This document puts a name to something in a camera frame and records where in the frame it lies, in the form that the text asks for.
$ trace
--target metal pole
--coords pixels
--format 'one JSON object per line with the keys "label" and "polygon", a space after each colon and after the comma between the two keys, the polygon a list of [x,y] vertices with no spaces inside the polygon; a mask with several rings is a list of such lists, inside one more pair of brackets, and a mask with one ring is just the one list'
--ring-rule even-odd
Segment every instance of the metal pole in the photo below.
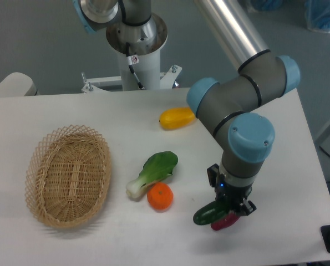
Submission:
{"label": "metal pole", "polygon": [[259,52],[268,49],[237,0],[194,2],[236,69]]}
{"label": "metal pole", "polygon": [[80,0],[83,13],[91,21],[106,23],[118,12],[118,0]]}

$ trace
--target blue plastic bag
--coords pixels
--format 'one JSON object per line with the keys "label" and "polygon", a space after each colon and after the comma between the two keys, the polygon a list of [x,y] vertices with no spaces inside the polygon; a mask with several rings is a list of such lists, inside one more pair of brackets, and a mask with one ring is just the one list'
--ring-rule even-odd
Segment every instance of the blue plastic bag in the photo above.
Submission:
{"label": "blue plastic bag", "polygon": [[308,29],[330,33],[330,0],[307,0],[305,8]]}

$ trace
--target toy vegetable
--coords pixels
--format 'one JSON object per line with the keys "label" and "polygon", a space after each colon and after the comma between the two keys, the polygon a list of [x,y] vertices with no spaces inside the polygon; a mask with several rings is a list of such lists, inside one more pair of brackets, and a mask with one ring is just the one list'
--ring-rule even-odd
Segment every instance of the toy vegetable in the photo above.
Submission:
{"label": "toy vegetable", "polygon": [[126,194],[131,198],[144,195],[149,186],[172,175],[178,163],[178,157],[171,151],[152,155],[144,164],[139,177],[126,184]]}
{"label": "toy vegetable", "polygon": [[178,129],[194,119],[195,115],[189,107],[172,108],[160,115],[160,125],[167,130]]}
{"label": "toy vegetable", "polygon": [[227,216],[229,211],[230,208],[228,202],[213,201],[198,210],[193,216],[193,221],[200,226],[215,223]]}
{"label": "toy vegetable", "polygon": [[174,194],[170,187],[162,182],[156,183],[148,191],[148,202],[152,208],[164,210],[170,207],[174,199]]}
{"label": "toy vegetable", "polygon": [[223,219],[216,221],[212,224],[210,224],[210,227],[215,230],[219,231],[223,228],[227,228],[229,226],[232,226],[234,223],[237,222],[237,220],[240,218],[240,216],[237,216],[235,212],[230,211],[227,216],[225,216]]}

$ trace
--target silver cylinder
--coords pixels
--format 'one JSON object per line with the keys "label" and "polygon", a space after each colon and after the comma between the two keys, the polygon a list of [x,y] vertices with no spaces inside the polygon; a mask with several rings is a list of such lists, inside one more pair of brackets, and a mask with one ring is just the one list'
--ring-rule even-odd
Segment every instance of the silver cylinder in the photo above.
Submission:
{"label": "silver cylinder", "polygon": [[141,26],[123,22],[107,27],[106,37],[118,57],[123,90],[138,90],[139,86],[129,69],[127,54],[137,54],[139,62],[133,64],[140,82],[146,90],[160,89],[160,50],[167,41],[167,26],[156,14]]}
{"label": "silver cylinder", "polygon": [[111,10],[118,0],[89,0],[89,5],[98,12]]}
{"label": "silver cylinder", "polygon": [[268,49],[237,0],[194,2],[236,69],[254,55]]}
{"label": "silver cylinder", "polygon": [[82,12],[93,22],[111,21],[118,12],[118,0],[81,0]]}
{"label": "silver cylinder", "polygon": [[220,163],[220,166],[219,166],[219,173],[224,175],[225,182],[233,187],[247,187],[249,185],[252,185],[257,176],[257,175],[254,175],[249,178],[239,178],[237,176],[230,174],[225,169],[225,167],[222,165],[222,162]]}

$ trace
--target light blue joint cap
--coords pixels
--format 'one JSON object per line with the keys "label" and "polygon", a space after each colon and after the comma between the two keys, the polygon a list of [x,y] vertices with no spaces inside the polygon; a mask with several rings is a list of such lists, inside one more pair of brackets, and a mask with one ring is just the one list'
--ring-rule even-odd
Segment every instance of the light blue joint cap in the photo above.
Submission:
{"label": "light blue joint cap", "polygon": [[72,3],[74,4],[74,7],[75,7],[76,12],[77,12],[77,15],[80,18],[80,20],[81,20],[81,22],[83,24],[83,27],[85,28],[86,32],[88,34],[95,33],[96,31],[93,28],[91,28],[91,26],[88,24],[87,20],[83,16],[83,13],[82,13],[81,8],[80,8],[80,6],[78,4],[78,1],[77,0],[73,0]]}
{"label": "light blue joint cap", "polygon": [[213,78],[203,78],[198,80],[187,93],[187,103],[191,108],[192,112],[197,117],[198,107],[207,93],[207,91],[215,84],[219,83]]}
{"label": "light blue joint cap", "polygon": [[247,112],[231,123],[229,145],[234,154],[248,163],[263,162],[272,150],[275,129],[271,122],[258,114]]}
{"label": "light blue joint cap", "polygon": [[289,56],[281,55],[280,58],[286,67],[286,90],[285,93],[289,93],[291,90],[295,89],[300,83],[300,70],[298,64]]}

